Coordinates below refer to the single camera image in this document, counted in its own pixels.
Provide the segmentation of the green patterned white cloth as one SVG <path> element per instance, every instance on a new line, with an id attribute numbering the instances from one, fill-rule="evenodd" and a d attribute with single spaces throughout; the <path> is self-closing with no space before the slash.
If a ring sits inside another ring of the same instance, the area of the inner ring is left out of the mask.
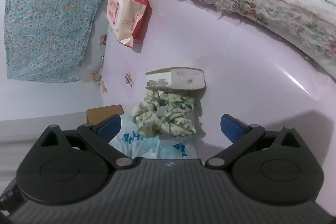
<path id="1" fill-rule="evenodd" d="M 196 134 L 189 118 L 194 108 L 195 100 L 187 92 L 150 90 L 131 111 L 131 120 L 144 138 L 184 138 Z"/>

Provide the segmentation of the brown cardboard box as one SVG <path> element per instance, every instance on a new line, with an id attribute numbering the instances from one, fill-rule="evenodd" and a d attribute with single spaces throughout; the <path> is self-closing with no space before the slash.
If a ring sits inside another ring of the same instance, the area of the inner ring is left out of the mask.
<path id="1" fill-rule="evenodd" d="M 87 123 L 97 125 L 101 121 L 104 121 L 114 114 L 122 115 L 123 113 L 124 111 L 121 105 L 111 105 L 88 109 L 86 111 Z"/>

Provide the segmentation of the white blue plastic bag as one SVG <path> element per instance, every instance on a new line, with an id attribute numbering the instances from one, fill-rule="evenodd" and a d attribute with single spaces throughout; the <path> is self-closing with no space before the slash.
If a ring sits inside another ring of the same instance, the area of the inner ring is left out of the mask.
<path id="1" fill-rule="evenodd" d="M 160 137 L 143 138 L 131 121 L 130 114 L 121 116 L 121 129 L 109 142 L 115 149 L 134 159 L 196 159 L 197 152 L 192 142 L 192 137 L 168 138 Z"/>

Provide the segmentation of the white book block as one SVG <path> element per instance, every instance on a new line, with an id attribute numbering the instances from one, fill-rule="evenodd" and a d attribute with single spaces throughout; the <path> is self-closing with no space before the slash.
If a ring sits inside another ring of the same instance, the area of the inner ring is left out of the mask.
<path id="1" fill-rule="evenodd" d="M 204 72 L 189 67 L 171 67 L 147 72 L 148 90 L 199 90 L 206 86 Z"/>

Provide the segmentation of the red wet wipes pack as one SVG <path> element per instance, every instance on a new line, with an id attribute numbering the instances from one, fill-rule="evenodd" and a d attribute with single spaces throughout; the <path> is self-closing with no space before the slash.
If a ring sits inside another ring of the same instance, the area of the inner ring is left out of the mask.
<path id="1" fill-rule="evenodd" d="M 150 16 L 149 0 L 108 0 L 106 18 L 116 40 L 128 48 L 143 43 Z"/>

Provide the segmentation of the blue floral curtain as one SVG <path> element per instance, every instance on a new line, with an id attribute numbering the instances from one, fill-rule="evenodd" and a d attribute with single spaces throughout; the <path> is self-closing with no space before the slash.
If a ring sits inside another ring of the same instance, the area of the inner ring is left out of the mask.
<path id="1" fill-rule="evenodd" d="M 6 0 L 7 78 L 40 83 L 79 80 L 101 0 Z"/>

